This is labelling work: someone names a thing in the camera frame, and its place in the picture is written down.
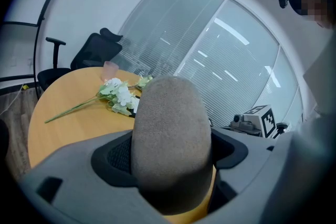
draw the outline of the gray fabric cushion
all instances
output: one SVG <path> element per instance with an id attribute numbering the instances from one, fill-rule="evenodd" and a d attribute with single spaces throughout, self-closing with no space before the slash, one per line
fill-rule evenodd
<path id="1" fill-rule="evenodd" d="M 211 130 L 188 80 L 160 77 L 144 89 L 135 117 L 131 170 L 144 198 L 165 215 L 193 209 L 212 177 Z"/>

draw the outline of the flower bouquet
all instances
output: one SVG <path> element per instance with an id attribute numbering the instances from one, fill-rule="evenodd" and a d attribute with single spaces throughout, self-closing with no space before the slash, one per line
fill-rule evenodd
<path id="1" fill-rule="evenodd" d="M 52 117 L 45 121 L 45 123 L 58 119 L 97 100 L 107 100 L 107 108 L 115 113 L 127 116 L 131 115 L 132 113 L 130 112 L 130 109 L 136 110 L 138 108 L 139 99 L 135 97 L 134 93 L 130 92 L 130 89 L 136 88 L 141 91 L 152 79 L 151 76 L 141 77 L 135 86 L 130 87 L 127 81 L 122 82 L 118 78 L 107 80 L 104 85 L 100 86 L 98 93 L 94 97 Z"/>

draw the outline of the round table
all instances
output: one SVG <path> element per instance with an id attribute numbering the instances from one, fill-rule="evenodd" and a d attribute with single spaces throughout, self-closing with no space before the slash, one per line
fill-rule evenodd
<path id="1" fill-rule="evenodd" d="M 101 102 L 93 102 L 82 109 L 49 123 L 45 120 L 72 108 L 96 95 L 102 85 L 101 67 L 72 71 L 56 80 L 42 94 L 31 117 L 28 133 L 28 155 L 31 167 L 62 146 L 108 133 L 133 129 L 134 118 L 113 113 Z M 116 77 L 135 85 L 139 76 L 118 70 Z M 138 90 L 131 90 L 140 96 Z M 164 216 L 173 223 L 191 223 L 206 216 L 215 178 L 213 170 L 209 192 L 202 203 L 191 211 L 174 216 Z"/>

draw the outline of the black office chair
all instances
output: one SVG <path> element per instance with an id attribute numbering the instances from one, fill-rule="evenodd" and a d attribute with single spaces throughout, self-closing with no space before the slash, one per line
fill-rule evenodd
<path id="1" fill-rule="evenodd" d="M 74 57 L 70 68 L 57 68 L 58 49 L 65 45 L 64 41 L 47 37 L 48 42 L 54 43 L 53 69 L 41 71 L 37 75 L 40 87 L 45 91 L 55 80 L 70 71 L 85 67 L 102 67 L 105 61 L 110 61 L 122 49 L 117 42 L 122 36 L 110 32 L 107 28 L 100 30 L 100 34 L 93 33 L 89 36 L 83 47 Z"/>

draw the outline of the flower stem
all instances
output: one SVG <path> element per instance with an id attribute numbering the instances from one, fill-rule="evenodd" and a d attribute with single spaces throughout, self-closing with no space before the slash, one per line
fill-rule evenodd
<path id="1" fill-rule="evenodd" d="M 92 100 L 89 100 L 89 101 L 85 101 L 85 102 L 83 102 L 83 103 L 80 103 L 80 104 L 78 104 L 77 106 L 74 106 L 74 107 L 71 108 L 71 109 L 68 109 L 68 110 L 66 110 L 66 111 L 64 111 L 64 112 L 62 112 L 62 113 L 57 114 L 56 116 L 52 117 L 51 119 L 46 120 L 44 123 L 51 122 L 51 121 L 53 121 L 53 120 L 55 120 L 55 119 L 58 119 L 58 118 L 60 118 L 60 117 L 62 117 L 62 116 L 64 116 L 64 115 L 66 115 L 66 114 L 68 114 L 68 113 L 70 113 L 70 112 L 72 112 L 72 111 L 74 111 L 74 110 L 76 110 L 76 109 L 82 107 L 83 105 L 86 105 L 86 104 L 88 104 L 88 103 L 90 103 L 90 102 L 93 102 L 93 101 L 96 101 L 96 100 L 100 100 L 100 99 L 104 99 L 104 98 L 105 98 L 105 97 L 97 97 L 97 98 L 95 98 L 95 99 L 92 99 Z"/>

